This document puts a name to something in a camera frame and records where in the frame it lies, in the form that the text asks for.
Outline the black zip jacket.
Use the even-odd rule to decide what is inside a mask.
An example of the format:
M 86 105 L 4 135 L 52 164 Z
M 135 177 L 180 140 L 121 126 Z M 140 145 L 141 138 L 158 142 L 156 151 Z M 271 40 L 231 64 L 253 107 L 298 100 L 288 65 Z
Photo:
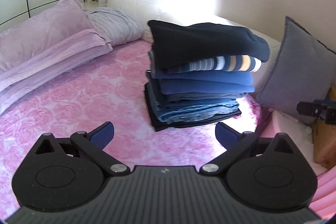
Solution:
M 147 25 L 154 40 L 155 66 L 164 72 L 184 63 L 224 55 L 248 55 L 263 63 L 270 58 L 266 40 L 246 27 L 215 23 L 180 26 L 160 20 L 150 20 Z

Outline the grey square cushion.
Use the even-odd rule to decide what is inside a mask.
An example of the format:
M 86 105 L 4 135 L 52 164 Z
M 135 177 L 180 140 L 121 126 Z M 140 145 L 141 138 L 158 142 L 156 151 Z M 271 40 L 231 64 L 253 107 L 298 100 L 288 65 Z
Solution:
M 256 102 L 311 124 L 314 118 L 300 115 L 297 104 L 326 98 L 334 80 L 335 51 L 286 16 L 275 65 L 258 92 Z

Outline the pink rose bed sheet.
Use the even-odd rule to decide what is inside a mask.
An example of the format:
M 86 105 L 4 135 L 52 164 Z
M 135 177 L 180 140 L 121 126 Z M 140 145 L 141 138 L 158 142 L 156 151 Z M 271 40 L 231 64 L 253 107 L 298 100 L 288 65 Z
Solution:
M 117 46 L 18 100 L 1 115 L 1 218 L 18 208 L 11 179 L 35 141 L 50 132 L 66 138 L 104 122 L 114 125 L 105 148 L 128 166 L 202 164 L 224 152 L 215 126 L 155 132 L 143 95 L 150 44 Z

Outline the denim folded jeans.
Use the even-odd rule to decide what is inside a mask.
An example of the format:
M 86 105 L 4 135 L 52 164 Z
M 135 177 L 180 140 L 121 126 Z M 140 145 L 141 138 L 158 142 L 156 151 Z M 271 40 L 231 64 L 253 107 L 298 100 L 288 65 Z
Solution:
M 150 89 L 149 89 L 149 97 L 150 99 L 152 99 L 154 101 L 154 97 L 151 95 L 150 93 Z M 228 111 L 229 108 L 232 107 L 239 107 L 239 104 L 236 100 L 228 100 L 228 102 L 224 102 L 224 103 L 215 103 L 215 104 L 210 104 L 210 105 L 191 105 L 191 106 L 178 106 L 177 108 L 171 108 L 171 107 L 167 107 L 167 108 L 163 108 L 162 106 L 159 106 L 158 102 L 154 101 L 154 109 L 158 110 L 158 111 L 162 111 L 162 112 L 171 112 L 171 111 L 176 111 L 176 112 L 184 112 L 184 111 L 193 111 L 193 110 L 197 110 L 197 109 L 207 109 L 210 107 L 214 107 L 214 106 L 221 106 L 224 107 L 224 109 L 221 109 L 222 111 Z

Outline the blue folded garment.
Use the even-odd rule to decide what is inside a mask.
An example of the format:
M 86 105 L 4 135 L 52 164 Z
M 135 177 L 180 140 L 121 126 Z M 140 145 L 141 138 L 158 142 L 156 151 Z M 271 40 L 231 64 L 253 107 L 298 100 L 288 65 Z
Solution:
M 185 79 L 154 79 L 150 71 L 146 71 L 146 77 L 158 84 L 162 94 L 182 93 L 253 93 L 255 88 L 240 84 L 220 83 L 213 81 L 185 80 Z

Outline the striped folded shirt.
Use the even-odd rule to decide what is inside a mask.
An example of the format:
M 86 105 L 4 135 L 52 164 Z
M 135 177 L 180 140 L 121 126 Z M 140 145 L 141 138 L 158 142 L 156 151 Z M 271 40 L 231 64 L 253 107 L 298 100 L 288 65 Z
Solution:
M 256 72 L 261 60 L 248 55 L 217 56 L 176 65 L 166 69 L 167 73 L 187 73 L 194 71 Z

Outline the lilac folded blanket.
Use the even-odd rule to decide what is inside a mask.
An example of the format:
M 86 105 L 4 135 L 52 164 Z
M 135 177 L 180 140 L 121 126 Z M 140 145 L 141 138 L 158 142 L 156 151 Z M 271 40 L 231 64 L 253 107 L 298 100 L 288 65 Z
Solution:
M 1 112 L 58 75 L 112 50 L 78 0 L 1 33 Z

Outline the grey striped pillow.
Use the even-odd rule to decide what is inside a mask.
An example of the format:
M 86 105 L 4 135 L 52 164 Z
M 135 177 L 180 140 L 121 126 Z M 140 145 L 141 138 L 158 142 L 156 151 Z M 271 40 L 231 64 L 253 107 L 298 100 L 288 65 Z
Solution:
M 84 10 L 97 32 L 109 44 L 119 46 L 142 38 L 141 23 L 126 13 L 110 7 L 94 7 Z

